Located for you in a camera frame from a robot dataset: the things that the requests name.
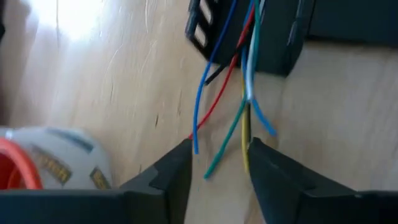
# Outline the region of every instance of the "yellow wire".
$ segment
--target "yellow wire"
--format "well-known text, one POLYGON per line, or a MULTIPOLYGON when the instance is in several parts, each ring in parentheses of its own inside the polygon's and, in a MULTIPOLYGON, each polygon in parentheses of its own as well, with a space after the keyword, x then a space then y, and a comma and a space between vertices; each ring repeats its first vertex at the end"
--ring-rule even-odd
MULTIPOLYGON (((241 82, 242 82, 242 98, 244 95, 244 78, 243 75, 241 75, 241 82)), ((249 132, 248 132, 248 106, 246 105, 243 110, 242 114, 242 156, 243 156, 243 166, 244 166, 244 171, 249 175, 249 159, 248 159, 248 138, 249 138, 249 132)))

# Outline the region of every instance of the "black holder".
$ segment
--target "black holder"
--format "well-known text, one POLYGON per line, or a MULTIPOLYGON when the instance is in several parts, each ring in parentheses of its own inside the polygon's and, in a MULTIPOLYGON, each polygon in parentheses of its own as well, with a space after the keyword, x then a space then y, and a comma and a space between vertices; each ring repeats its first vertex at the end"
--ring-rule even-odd
MULTIPOLYGON (((220 36, 232 2, 190 0, 190 16, 185 33, 207 60, 220 36), (210 9, 210 22, 204 16, 200 1, 205 1, 210 9), (195 36, 198 27, 205 35, 204 45, 195 36)), ((214 63, 222 64, 233 54, 249 2, 237 1, 214 63)), ((266 0, 256 70, 287 76, 306 39, 398 47, 396 21, 396 0, 266 0)))

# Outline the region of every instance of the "white wire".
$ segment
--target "white wire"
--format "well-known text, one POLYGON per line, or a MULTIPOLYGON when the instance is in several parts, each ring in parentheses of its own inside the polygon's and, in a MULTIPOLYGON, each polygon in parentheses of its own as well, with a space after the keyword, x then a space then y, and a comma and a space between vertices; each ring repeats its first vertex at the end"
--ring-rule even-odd
MULTIPOLYGON (((262 10, 264 8, 264 5, 266 3, 266 0, 261 0, 260 2, 260 14, 262 14, 262 10)), ((256 26, 253 28, 253 33, 251 34, 251 40, 250 40, 250 47, 249 47, 249 55, 248 55, 248 67, 246 70, 246 77, 245 77, 245 83, 246 83, 246 94, 248 96, 248 101, 251 101, 254 97, 254 87, 253 87, 253 69, 256 69, 255 66, 253 66, 253 53, 254 53, 254 39, 256 38, 256 26)))

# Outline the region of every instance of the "wooden floor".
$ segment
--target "wooden floor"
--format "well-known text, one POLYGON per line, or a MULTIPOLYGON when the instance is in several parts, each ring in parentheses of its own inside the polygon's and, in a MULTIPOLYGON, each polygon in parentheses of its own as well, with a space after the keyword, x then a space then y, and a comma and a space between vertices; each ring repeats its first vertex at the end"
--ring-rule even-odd
MULTIPOLYGON (((184 36, 187 0, 14 0, 0 47, 8 125, 83 128, 109 152, 115 184, 185 138, 202 56, 184 36)), ((205 88, 203 114, 222 78, 205 88)), ((398 189, 398 52, 306 44, 291 75, 259 75, 256 95, 279 135, 253 133, 354 189, 398 189)), ((233 75, 209 123, 186 223, 262 223, 241 163, 240 131, 209 181, 202 176, 240 103, 233 75)))

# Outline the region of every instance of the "light blue wire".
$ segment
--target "light blue wire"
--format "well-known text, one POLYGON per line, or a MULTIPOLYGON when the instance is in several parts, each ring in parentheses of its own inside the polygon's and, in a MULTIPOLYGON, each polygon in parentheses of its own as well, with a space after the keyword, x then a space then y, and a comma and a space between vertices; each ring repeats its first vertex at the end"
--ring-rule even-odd
POLYGON ((254 113, 257 115, 259 118, 260 122, 266 127, 266 130, 271 136, 276 135, 275 129, 271 126, 271 124, 268 122, 267 118, 262 114, 262 111, 259 107, 259 103, 257 102, 256 98, 253 98, 251 100, 251 104, 253 105, 254 108, 254 113))
POLYGON ((229 9, 228 17, 226 18, 226 21, 225 21, 225 24, 224 24, 224 27, 223 27, 223 30, 221 31, 221 34, 218 37, 217 43, 216 43, 216 45, 215 45, 215 47, 214 47, 214 49, 213 49, 213 51, 212 51, 212 53, 210 55, 209 62, 207 63, 207 66, 205 68, 205 71, 203 72, 203 75, 202 75, 200 83, 199 83, 197 98, 195 100, 195 110, 193 111, 193 130, 192 130, 192 133, 193 133, 193 150, 194 150, 195 154, 199 154, 197 126, 198 126, 198 111, 199 111, 199 103, 200 103, 201 91, 202 91, 203 86, 205 84, 205 80, 206 80, 206 77, 207 77, 207 73, 210 70, 211 63, 213 62, 213 59, 214 59, 214 57, 216 55, 218 47, 220 46, 221 41, 224 38, 224 35, 225 35, 225 32, 226 32, 226 30, 228 28, 228 25, 229 25, 229 22, 231 20, 232 14, 233 14, 233 12, 235 10, 235 6, 236 6, 236 0, 234 0, 232 2, 231 8, 229 9))

